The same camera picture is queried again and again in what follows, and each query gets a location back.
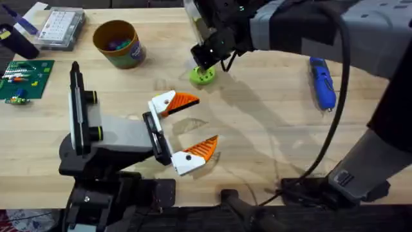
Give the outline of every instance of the plastic container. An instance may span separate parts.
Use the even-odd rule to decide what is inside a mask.
[[[113,41],[130,40],[119,49],[111,50]],[[117,68],[133,68],[145,59],[145,48],[139,41],[135,28],[125,21],[114,20],[102,24],[93,35],[96,48]]]

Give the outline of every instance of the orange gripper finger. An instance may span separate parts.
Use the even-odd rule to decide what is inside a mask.
[[[207,162],[209,161],[209,159],[211,159],[217,145],[218,145],[218,136],[215,135],[197,145],[187,148],[186,150],[184,150],[184,152],[203,157],[205,161]]]
[[[176,93],[166,110],[161,113],[162,117],[167,117],[172,113],[184,110],[200,102],[197,96],[188,93]]]

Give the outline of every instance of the cable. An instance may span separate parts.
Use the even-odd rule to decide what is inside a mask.
[[[221,69],[222,69],[224,72],[229,72],[230,67],[232,67],[233,61],[234,61],[234,59],[236,58],[237,55],[238,55],[238,52],[237,52],[237,51],[235,51],[235,52],[232,54],[232,57],[230,58],[230,61],[229,61],[229,63],[227,64],[227,67],[225,67],[225,63],[223,62],[223,60],[220,61]]]
[[[26,218],[17,218],[17,219],[13,219],[13,220],[3,220],[0,221],[0,223],[7,223],[7,222],[14,222],[17,220],[26,220],[26,219],[31,219],[31,218],[37,218],[37,217],[41,217],[41,216],[45,216],[45,215],[51,215],[53,212],[49,212],[49,213],[43,213],[40,215],[35,215],[35,216],[31,216],[31,217],[26,217]]]
[[[339,121],[341,119],[345,100],[346,100],[346,95],[348,93],[348,83],[349,83],[349,73],[350,73],[350,36],[349,36],[348,27],[346,26],[346,23],[343,21],[342,17],[338,15],[336,12],[334,12],[332,9],[322,4],[319,4],[319,3],[314,3],[313,6],[315,6],[322,14],[326,15],[329,19],[331,19],[337,25],[340,31],[341,41],[342,41],[342,84],[341,84],[341,90],[340,90],[340,95],[339,95],[339,99],[337,103],[335,117],[333,118],[332,124],[330,125],[329,132],[323,142],[322,148],[317,158],[315,159],[314,163],[298,179],[296,179],[295,181],[287,185],[285,187],[286,189],[289,189],[295,186],[297,183],[300,183],[303,179],[309,176],[323,160],[323,157],[325,156],[326,151],[329,148],[329,145],[333,139],[333,136],[335,135],[337,126],[339,125]],[[273,197],[270,197],[268,200],[260,203],[259,206],[264,206],[268,204],[269,202],[273,201],[278,196],[280,196],[282,193],[283,193],[283,190],[279,189]]]

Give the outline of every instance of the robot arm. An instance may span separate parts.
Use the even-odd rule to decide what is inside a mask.
[[[412,112],[412,6],[409,1],[185,1],[198,44],[191,49],[203,69],[254,50],[279,50],[341,62],[337,27],[313,4],[340,14],[350,34],[351,65],[391,80],[368,130],[325,178],[329,189],[351,202],[412,163],[408,138]]]

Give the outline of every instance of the blue marker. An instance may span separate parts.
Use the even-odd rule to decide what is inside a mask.
[[[333,90],[333,82],[328,66],[324,59],[311,57],[310,67],[314,76],[314,87],[319,107],[322,110],[331,112],[335,108],[336,94]]]
[[[11,15],[14,18],[16,23],[20,24],[20,26],[23,27],[30,35],[37,34],[37,28],[34,27],[31,23],[29,23],[29,21],[21,17],[21,15],[10,9],[8,6],[4,4],[2,4],[1,6],[7,11],[9,15]]]

